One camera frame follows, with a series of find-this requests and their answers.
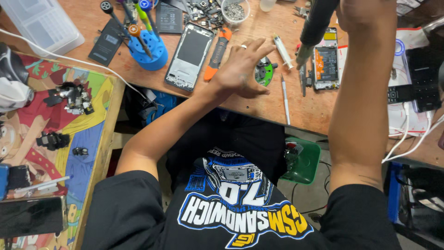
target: plastic cup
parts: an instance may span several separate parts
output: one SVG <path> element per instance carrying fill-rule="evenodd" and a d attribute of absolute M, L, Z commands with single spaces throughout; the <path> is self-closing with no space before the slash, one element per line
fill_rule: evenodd
<path fill-rule="evenodd" d="M 230 4 L 238 4 L 242 6 L 245 13 L 245 17 L 242 20 L 233 20 L 226 16 L 225 7 Z M 221 9 L 223 18 L 225 19 L 225 23 L 231 31 L 236 31 L 237 29 L 239 29 L 239 26 L 242 24 L 242 22 L 245 21 L 245 19 L 247 19 L 247 17 L 250 15 L 250 4 L 247 0 L 224 0 L 222 2 Z"/>

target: black t-shirt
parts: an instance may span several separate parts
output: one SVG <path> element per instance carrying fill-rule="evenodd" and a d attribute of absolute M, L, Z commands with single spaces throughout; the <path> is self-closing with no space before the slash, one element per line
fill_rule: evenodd
<path fill-rule="evenodd" d="M 317 231 L 237 153 L 210 150 L 186 177 L 166 213 L 159 183 L 148 172 L 99 182 L 82 249 L 401 249 L 385 196 L 374 187 L 333 191 Z"/>

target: glue bottle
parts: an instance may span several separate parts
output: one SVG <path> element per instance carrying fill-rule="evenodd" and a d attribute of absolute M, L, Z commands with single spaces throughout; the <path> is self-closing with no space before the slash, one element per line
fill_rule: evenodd
<path fill-rule="evenodd" d="M 259 6 L 261 7 L 262 11 L 268 12 L 273 8 L 275 3 L 276 0 L 261 0 Z"/>

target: orange pry tool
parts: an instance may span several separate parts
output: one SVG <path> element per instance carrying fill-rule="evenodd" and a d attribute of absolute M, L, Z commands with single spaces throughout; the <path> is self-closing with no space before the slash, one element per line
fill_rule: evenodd
<path fill-rule="evenodd" d="M 219 39 L 216 47 L 214 48 L 213 55 L 211 56 L 210 63 L 206 67 L 203 79 L 206 81 L 211 80 L 214 74 L 218 71 L 221 64 L 223 54 L 225 53 L 226 46 L 231 38 L 231 31 L 228 28 L 222 28 L 219 32 Z"/>

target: mobile phone screen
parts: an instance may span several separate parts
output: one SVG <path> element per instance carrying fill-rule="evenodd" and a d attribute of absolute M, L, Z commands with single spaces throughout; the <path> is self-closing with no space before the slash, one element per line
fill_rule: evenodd
<path fill-rule="evenodd" d="M 0 238 L 63 231 L 62 197 L 0 202 Z"/>

